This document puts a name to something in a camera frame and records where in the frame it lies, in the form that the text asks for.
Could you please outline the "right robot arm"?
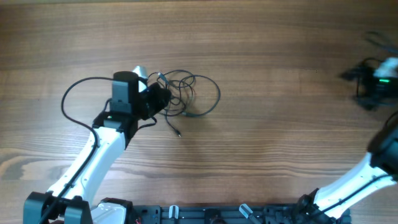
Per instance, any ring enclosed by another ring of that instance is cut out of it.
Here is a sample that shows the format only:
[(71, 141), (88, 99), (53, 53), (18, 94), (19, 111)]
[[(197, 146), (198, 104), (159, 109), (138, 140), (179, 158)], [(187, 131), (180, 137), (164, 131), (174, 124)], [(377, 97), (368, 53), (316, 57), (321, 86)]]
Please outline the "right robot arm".
[[(356, 100), (367, 109), (379, 106), (383, 99), (397, 96), (397, 58), (370, 65), (366, 58), (341, 74), (356, 80)], [(372, 193), (397, 184), (397, 113), (393, 113), (368, 144), (363, 159), (333, 183), (304, 195), (292, 212), (293, 223), (341, 223), (352, 205)]]

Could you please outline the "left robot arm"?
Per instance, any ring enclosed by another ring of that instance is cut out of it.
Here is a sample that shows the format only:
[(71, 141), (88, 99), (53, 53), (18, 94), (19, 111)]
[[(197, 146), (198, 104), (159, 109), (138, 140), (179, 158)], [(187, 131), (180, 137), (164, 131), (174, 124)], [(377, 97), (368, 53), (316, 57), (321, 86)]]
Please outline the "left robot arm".
[(45, 193), (32, 192), (24, 203), (24, 223), (140, 223), (131, 201), (93, 198), (114, 161), (141, 127), (170, 101), (171, 92), (148, 85), (142, 72), (116, 72), (112, 97), (88, 128), (90, 137), (66, 173)]

